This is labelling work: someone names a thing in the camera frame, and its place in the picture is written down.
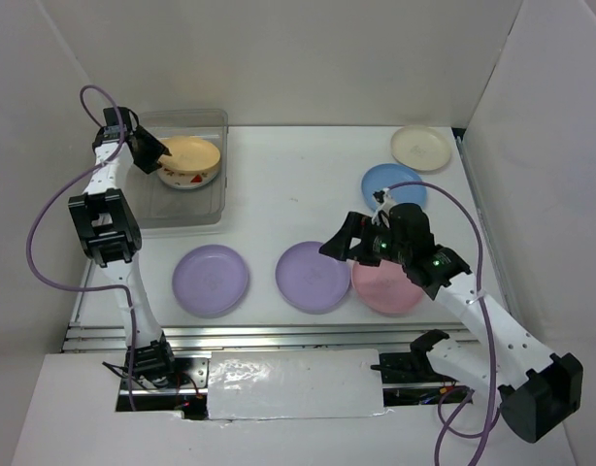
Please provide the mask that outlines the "yellow plate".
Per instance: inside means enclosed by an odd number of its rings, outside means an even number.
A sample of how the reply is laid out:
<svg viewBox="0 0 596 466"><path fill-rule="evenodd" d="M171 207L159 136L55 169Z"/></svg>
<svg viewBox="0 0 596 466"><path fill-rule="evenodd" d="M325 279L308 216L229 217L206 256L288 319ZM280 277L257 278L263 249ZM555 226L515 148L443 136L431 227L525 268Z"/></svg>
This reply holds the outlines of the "yellow plate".
<svg viewBox="0 0 596 466"><path fill-rule="evenodd" d="M215 169L220 163L220 150L212 143L193 136L174 136L163 140L170 152L159 158L162 167L179 173L194 174Z"/></svg>

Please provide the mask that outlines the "white strawberry pattern plate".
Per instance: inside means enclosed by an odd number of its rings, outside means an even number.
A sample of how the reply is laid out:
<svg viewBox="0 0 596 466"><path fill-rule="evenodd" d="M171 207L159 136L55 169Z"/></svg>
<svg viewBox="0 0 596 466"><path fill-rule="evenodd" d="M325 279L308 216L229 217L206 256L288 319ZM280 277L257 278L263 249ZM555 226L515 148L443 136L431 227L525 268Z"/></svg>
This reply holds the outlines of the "white strawberry pattern plate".
<svg viewBox="0 0 596 466"><path fill-rule="evenodd" d="M219 167L195 172L178 172L168 168L159 169L158 178L168 187L177 190L197 189L211 183L218 175Z"/></svg>

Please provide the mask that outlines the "pink plate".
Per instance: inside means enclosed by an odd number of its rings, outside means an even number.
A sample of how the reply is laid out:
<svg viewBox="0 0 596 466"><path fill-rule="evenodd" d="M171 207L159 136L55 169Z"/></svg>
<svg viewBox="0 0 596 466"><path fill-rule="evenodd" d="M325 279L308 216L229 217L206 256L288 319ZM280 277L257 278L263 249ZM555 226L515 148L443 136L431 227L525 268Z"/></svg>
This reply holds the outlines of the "pink plate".
<svg viewBox="0 0 596 466"><path fill-rule="evenodd" d="M402 267L389 261L382 261L377 267L355 262L351 267L351 283L366 306L386 316L410 313L424 296Z"/></svg>

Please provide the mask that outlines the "purple plate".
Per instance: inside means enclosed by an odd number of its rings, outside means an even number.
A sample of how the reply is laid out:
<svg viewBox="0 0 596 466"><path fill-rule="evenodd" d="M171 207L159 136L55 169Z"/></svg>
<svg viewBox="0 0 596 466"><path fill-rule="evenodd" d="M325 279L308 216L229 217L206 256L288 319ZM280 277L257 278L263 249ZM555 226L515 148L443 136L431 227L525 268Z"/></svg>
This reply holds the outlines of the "purple plate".
<svg viewBox="0 0 596 466"><path fill-rule="evenodd" d="M284 300L302 313L332 312L350 288L350 269L319 252L322 243L306 241L288 248L275 268L277 288Z"/></svg>
<svg viewBox="0 0 596 466"><path fill-rule="evenodd" d="M176 265L171 285L180 307L192 316L215 318L230 313L243 299L249 282L245 260L223 245L188 252Z"/></svg>

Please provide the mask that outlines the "cream plate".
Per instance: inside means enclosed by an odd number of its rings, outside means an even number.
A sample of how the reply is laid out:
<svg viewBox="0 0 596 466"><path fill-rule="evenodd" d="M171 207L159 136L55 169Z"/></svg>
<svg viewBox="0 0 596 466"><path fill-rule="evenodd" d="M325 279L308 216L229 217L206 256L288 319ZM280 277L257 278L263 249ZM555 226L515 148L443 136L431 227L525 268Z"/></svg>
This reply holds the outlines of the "cream plate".
<svg viewBox="0 0 596 466"><path fill-rule="evenodd" d="M423 125L410 125L391 137L392 157L419 172L433 172L446 167L451 158L447 139L437 130Z"/></svg>

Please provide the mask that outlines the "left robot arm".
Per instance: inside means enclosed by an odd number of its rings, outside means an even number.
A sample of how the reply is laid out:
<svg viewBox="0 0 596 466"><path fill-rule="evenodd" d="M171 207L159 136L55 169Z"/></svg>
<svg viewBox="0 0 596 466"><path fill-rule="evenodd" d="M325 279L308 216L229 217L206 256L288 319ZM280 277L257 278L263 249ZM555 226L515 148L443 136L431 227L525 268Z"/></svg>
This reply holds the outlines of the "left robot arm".
<svg viewBox="0 0 596 466"><path fill-rule="evenodd" d="M105 125L92 145L99 168L83 194L69 199L68 208L85 255L110 284L125 286L130 293L116 291L125 330L124 376L166 388L178 378L180 365L149 304L138 257L142 233L122 189L126 161L149 174L159 168L158 159L168 149L131 110L106 108L103 115Z"/></svg>

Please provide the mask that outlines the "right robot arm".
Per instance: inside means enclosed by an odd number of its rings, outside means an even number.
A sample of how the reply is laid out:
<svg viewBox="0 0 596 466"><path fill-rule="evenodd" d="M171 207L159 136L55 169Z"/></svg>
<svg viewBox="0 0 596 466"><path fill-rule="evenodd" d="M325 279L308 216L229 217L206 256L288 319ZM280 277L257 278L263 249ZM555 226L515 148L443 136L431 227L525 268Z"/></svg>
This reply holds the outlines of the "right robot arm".
<svg viewBox="0 0 596 466"><path fill-rule="evenodd" d="M478 284L478 275L452 249L436 244L428 216L416 204L398 204L382 220L348 213L341 229L320 249L338 261L402 267L409 280L447 308L488 350L485 359L462 349L443 331L412 344L410 367L425 381L437 374L495 399L504 422L536 443L580 406L583 367L533 337Z"/></svg>

